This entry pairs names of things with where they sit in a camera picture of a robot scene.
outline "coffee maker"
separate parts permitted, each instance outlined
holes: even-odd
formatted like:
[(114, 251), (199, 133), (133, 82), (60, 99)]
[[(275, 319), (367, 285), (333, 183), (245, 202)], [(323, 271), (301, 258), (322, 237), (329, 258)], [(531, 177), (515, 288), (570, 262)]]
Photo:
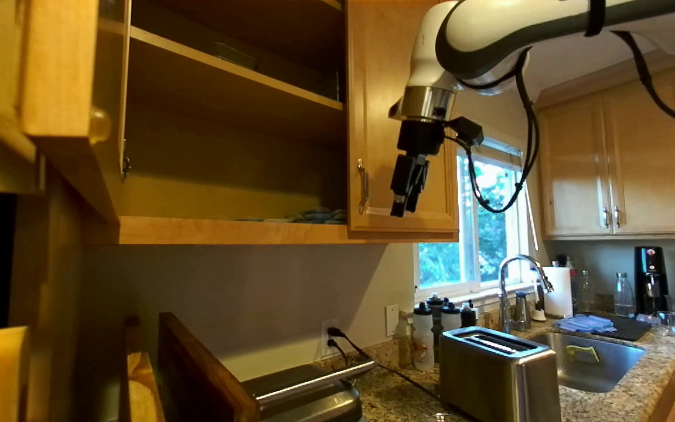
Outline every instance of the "coffee maker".
[(668, 277), (661, 246), (636, 246), (638, 313), (668, 313)]

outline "upper cabinet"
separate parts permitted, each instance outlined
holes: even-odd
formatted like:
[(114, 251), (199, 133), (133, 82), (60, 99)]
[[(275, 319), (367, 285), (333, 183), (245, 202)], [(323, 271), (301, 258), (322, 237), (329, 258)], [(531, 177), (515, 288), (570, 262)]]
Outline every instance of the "upper cabinet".
[[(675, 71), (654, 85), (675, 107)], [(675, 234), (675, 120), (638, 82), (541, 109), (541, 133), (548, 237)]]
[[(80, 4), (83, 20), (57, 0), (38, 4), (33, 33), (52, 33), (53, 45), (33, 40), (26, 128), (87, 203), (114, 223), (100, 232), (108, 242), (456, 234), (456, 198), (439, 194), (436, 180), (418, 215), (388, 215), (398, 121), (387, 109), (402, 91), (412, 37), (432, 3), (100, 0)], [(358, 16), (363, 9), (392, 18), (370, 20)], [(76, 78), (58, 73), (60, 61)], [(439, 164), (434, 177), (454, 187), (454, 174), (448, 180), (443, 171), (449, 168)], [(353, 223), (367, 215), (366, 203), (387, 209), (370, 215), (383, 221), (377, 229)]]

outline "stainless steel toaster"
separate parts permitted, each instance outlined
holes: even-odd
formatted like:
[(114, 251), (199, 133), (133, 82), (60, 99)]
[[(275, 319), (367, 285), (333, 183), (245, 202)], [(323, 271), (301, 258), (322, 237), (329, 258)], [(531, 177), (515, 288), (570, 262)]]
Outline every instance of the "stainless steel toaster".
[(556, 351), (480, 325), (445, 331), (439, 344), (443, 404), (480, 422), (558, 422)]

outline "paper towel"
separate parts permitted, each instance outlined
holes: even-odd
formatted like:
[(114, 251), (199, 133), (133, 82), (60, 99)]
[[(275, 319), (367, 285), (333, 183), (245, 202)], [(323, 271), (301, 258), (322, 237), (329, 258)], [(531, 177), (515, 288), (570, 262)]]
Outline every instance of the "paper towel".
[(545, 293), (545, 313), (568, 319), (571, 316), (571, 268), (544, 268), (552, 290)]

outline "kitchen sink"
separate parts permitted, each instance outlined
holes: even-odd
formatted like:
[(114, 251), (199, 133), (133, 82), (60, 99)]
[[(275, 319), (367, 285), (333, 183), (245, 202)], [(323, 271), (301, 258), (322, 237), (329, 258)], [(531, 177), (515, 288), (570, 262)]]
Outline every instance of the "kitchen sink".
[(531, 340), (556, 351), (558, 382), (584, 391), (611, 391), (645, 356), (638, 344), (597, 334), (551, 331)]

